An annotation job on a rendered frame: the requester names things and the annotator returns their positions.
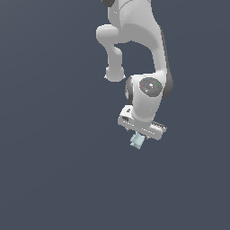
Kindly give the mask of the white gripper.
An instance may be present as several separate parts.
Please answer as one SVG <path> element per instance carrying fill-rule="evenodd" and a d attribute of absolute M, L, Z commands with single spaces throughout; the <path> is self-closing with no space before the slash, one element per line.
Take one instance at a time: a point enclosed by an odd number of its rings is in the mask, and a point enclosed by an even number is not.
<path fill-rule="evenodd" d="M 125 105 L 119 114 L 118 124 L 126 130 L 134 130 L 141 135 L 145 135 L 146 138 L 160 140 L 167 127 L 155 121 L 149 127 L 146 127 L 144 124 L 137 124 L 132 116 L 132 110 L 132 105 Z"/>

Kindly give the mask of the small pale blue object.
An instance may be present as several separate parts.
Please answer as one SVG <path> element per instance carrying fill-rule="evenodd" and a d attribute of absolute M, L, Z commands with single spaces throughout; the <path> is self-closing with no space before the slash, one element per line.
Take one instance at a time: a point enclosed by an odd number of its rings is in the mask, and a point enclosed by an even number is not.
<path fill-rule="evenodd" d="M 141 146 L 143 145 L 144 141 L 145 141 L 145 136 L 139 134 L 138 132 L 136 132 L 132 138 L 130 139 L 130 144 L 137 148 L 137 149 L 140 149 Z"/>

